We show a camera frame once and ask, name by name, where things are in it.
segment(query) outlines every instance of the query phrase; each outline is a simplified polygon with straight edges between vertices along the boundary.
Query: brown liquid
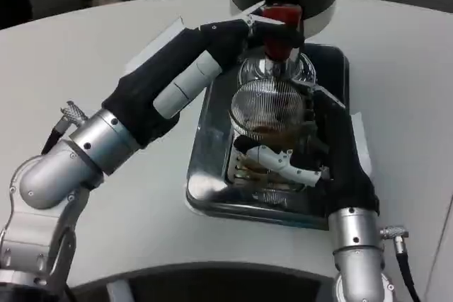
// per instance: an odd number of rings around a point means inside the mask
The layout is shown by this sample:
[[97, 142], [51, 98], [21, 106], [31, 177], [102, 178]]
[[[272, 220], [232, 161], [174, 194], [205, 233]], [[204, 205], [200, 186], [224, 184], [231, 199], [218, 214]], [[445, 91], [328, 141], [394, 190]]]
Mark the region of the brown liquid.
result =
[[299, 136], [298, 130], [279, 132], [271, 127], [256, 127], [253, 131], [262, 136], [261, 143], [267, 146], [276, 146], [283, 150], [292, 149]]

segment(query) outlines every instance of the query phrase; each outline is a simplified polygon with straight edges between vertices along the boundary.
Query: round table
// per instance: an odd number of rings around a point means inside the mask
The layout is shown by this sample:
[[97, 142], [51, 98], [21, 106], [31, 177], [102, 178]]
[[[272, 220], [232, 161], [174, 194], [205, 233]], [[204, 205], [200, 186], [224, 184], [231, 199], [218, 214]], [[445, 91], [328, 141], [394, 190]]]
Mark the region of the round table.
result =
[[[229, 0], [139, 0], [45, 18], [0, 32], [0, 224], [8, 182], [40, 152], [74, 100], [93, 114], [133, 56], [182, 16], [188, 27], [229, 17]], [[450, 96], [453, 16], [375, 0], [338, 0], [331, 24], [310, 39], [350, 61], [350, 104], [361, 111], [381, 199], [381, 223], [403, 223], [420, 295], [428, 286], [452, 187]], [[333, 277], [329, 234], [194, 214], [185, 175], [202, 95], [164, 138], [93, 191], [81, 215], [69, 284], [168, 264], [253, 262]], [[387, 272], [406, 296], [394, 251]]]

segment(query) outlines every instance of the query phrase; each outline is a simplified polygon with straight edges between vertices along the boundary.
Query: black cable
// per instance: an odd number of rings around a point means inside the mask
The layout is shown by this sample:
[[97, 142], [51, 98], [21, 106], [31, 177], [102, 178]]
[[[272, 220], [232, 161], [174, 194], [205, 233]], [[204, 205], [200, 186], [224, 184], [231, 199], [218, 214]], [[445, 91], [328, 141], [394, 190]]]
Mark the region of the black cable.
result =
[[67, 284], [64, 285], [64, 293], [69, 302], [77, 302], [77, 298]]
[[404, 284], [409, 290], [409, 294], [413, 302], [420, 302], [417, 291], [415, 290], [414, 283], [412, 280], [411, 268], [409, 267], [408, 254], [396, 254], [396, 259], [398, 260], [398, 266], [401, 271], [401, 276], [403, 277]]
[[50, 132], [49, 138], [47, 138], [47, 141], [45, 142], [44, 148], [41, 151], [42, 155], [45, 155], [50, 151], [51, 148], [55, 146], [55, 144], [58, 143], [59, 139], [62, 138], [63, 134], [58, 132], [56, 129], [52, 129], [52, 132]]

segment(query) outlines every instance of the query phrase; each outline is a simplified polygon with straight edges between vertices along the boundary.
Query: red cap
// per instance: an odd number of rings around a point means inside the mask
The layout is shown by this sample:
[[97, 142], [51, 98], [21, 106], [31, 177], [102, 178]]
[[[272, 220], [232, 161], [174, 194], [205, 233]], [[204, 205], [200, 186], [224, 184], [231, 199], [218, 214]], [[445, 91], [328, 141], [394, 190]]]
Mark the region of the red cap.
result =
[[[282, 21], [289, 26], [298, 28], [302, 18], [302, 7], [299, 5], [268, 6], [263, 11], [263, 17]], [[292, 47], [274, 39], [266, 39], [264, 47], [269, 58], [277, 62], [288, 59], [292, 50]]]

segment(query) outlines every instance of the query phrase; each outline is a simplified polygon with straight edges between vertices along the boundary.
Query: cable connector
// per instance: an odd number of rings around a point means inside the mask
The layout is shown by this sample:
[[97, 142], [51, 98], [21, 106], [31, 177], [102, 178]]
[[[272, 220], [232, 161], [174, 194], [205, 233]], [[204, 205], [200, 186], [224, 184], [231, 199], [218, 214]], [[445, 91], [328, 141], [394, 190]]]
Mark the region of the cable connector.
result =
[[404, 226], [387, 226], [379, 232], [382, 240], [393, 240], [396, 254], [407, 254], [404, 238], [409, 237], [409, 231]]
[[387, 226], [380, 230], [381, 239], [393, 240], [395, 246], [396, 259], [403, 277], [404, 284], [408, 288], [409, 294], [414, 302], [420, 302], [417, 291], [415, 290], [411, 268], [409, 267], [408, 250], [405, 238], [409, 237], [409, 232], [403, 226]]
[[63, 117], [60, 118], [50, 132], [44, 148], [42, 148], [42, 155], [48, 153], [58, 143], [59, 139], [63, 137], [72, 124], [80, 127], [88, 119], [84, 112], [71, 100], [67, 101], [67, 106], [61, 108], [60, 111]]

